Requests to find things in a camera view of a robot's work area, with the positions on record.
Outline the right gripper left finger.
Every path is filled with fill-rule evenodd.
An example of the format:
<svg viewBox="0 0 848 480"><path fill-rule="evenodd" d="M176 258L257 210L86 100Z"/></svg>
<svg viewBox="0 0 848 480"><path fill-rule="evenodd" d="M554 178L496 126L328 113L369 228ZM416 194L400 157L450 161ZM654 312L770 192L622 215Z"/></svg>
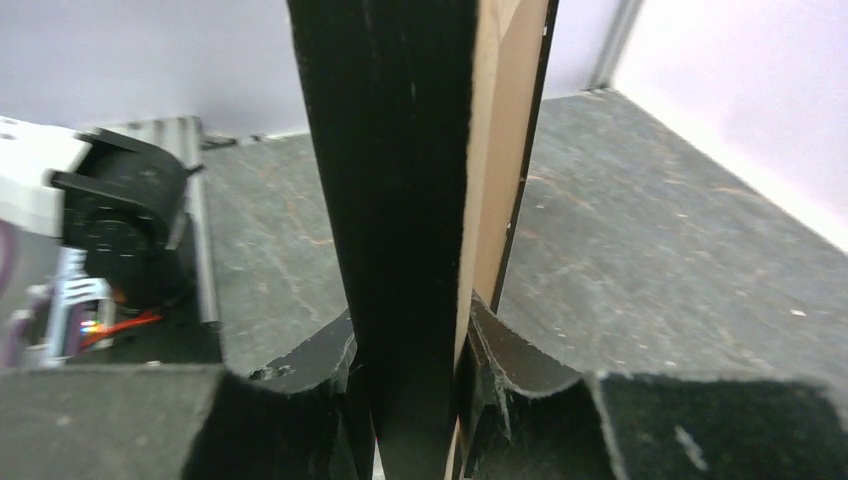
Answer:
<svg viewBox="0 0 848 480"><path fill-rule="evenodd" d="M1 376L5 479L357 479L347 315L256 375L86 365Z"/></svg>

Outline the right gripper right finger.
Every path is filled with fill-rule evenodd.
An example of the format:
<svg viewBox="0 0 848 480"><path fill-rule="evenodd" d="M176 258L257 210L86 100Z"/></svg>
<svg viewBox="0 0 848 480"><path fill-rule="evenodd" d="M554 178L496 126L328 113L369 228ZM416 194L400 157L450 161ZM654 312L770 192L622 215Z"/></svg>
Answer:
<svg viewBox="0 0 848 480"><path fill-rule="evenodd" d="M463 355L468 479L843 479L829 390L728 372L579 372L479 298Z"/></svg>

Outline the wooden picture frame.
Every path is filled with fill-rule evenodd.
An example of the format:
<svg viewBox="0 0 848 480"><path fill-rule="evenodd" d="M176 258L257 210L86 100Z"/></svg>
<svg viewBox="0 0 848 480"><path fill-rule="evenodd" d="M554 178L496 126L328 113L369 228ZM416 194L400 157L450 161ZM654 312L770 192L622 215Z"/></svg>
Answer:
<svg viewBox="0 0 848 480"><path fill-rule="evenodd" d="M288 9L385 475L453 479L472 296L502 282L557 3Z"/></svg>

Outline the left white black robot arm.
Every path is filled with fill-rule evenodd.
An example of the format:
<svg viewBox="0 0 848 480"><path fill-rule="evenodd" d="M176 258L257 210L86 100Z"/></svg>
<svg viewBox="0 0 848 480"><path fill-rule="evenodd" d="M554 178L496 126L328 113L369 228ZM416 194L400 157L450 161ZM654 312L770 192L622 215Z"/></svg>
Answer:
<svg viewBox="0 0 848 480"><path fill-rule="evenodd" d="M81 250L127 311L180 303L196 281L189 185L202 170L112 130L1 120L1 218Z"/></svg>

